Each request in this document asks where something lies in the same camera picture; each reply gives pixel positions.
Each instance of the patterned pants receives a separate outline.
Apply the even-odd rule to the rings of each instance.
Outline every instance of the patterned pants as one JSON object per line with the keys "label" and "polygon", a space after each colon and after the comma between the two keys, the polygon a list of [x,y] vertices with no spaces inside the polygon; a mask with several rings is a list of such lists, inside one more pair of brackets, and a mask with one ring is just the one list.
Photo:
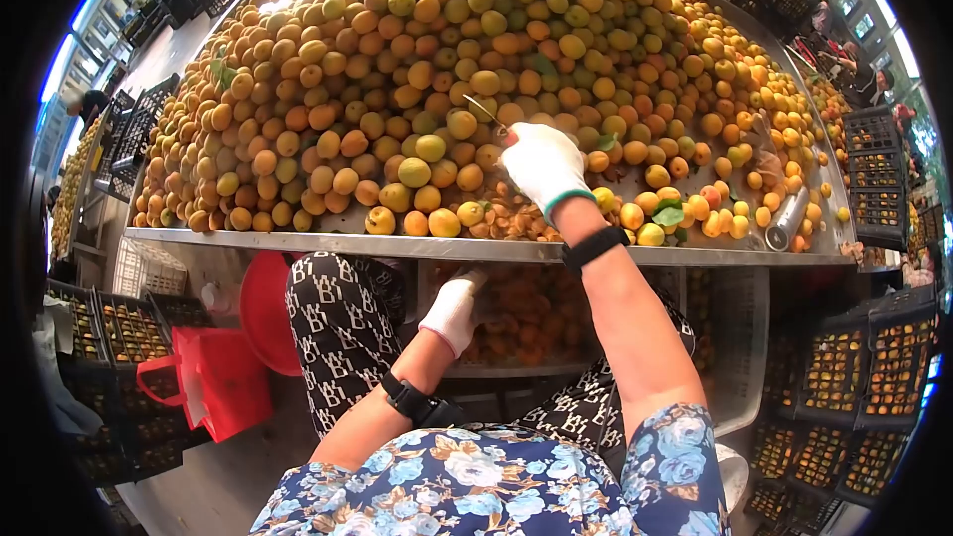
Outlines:
{"label": "patterned pants", "polygon": [[[397,271],[367,257],[318,251],[292,264],[285,303],[319,438],[397,359],[403,290]],[[692,328],[665,295],[661,299],[691,352]],[[605,358],[514,423],[587,447],[600,453],[616,475],[621,471],[628,444]]]}

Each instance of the white glove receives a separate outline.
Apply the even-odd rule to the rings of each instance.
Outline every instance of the white glove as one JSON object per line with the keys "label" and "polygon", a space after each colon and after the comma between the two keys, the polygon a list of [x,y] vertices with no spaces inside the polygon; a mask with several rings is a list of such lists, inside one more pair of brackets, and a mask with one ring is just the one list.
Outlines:
{"label": "white glove", "polygon": [[520,192],[540,207],[553,224],[550,213],[566,197],[593,195],[582,180],[582,154],[562,131],[547,125],[515,123],[510,130],[519,141],[500,156]]}
{"label": "white glove", "polygon": [[417,329],[433,331],[446,341],[454,358],[459,358],[474,339],[474,294],[485,281],[486,274],[476,269],[448,280]]}

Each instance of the black wristband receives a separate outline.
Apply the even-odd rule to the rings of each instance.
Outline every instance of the black wristband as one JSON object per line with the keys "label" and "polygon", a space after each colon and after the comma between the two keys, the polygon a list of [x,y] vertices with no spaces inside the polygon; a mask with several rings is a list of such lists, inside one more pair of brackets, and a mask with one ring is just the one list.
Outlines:
{"label": "black wristband", "polygon": [[570,271],[577,276],[581,276],[582,268],[586,264],[602,256],[603,253],[617,244],[628,246],[629,236],[622,228],[606,226],[572,248],[563,244],[562,262]]}
{"label": "black wristband", "polygon": [[423,393],[409,381],[398,381],[389,371],[380,380],[380,384],[387,392],[387,403],[411,419],[414,428],[420,428],[439,403],[439,400]]}

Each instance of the red bag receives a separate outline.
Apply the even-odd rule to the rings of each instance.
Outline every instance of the red bag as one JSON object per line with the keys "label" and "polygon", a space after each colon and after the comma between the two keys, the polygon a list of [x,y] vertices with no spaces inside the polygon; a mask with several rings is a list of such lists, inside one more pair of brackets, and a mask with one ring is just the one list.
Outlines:
{"label": "red bag", "polygon": [[[221,443],[271,417],[268,369],[240,329],[173,328],[173,351],[172,356],[139,363],[136,384],[157,402],[182,405],[189,428],[204,425]],[[142,375],[168,366],[175,366],[179,392],[163,400]]]}

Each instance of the blue floral fabric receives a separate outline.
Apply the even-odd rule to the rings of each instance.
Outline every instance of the blue floral fabric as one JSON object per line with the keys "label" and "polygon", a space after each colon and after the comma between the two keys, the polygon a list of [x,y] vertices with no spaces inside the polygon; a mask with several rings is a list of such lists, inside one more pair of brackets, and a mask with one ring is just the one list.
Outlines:
{"label": "blue floral fabric", "polygon": [[704,406],[677,403],[636,430],[617,482],[579,446],[504,424],[419,429],[351,472],[285,472],[252,534],[730,536]]}

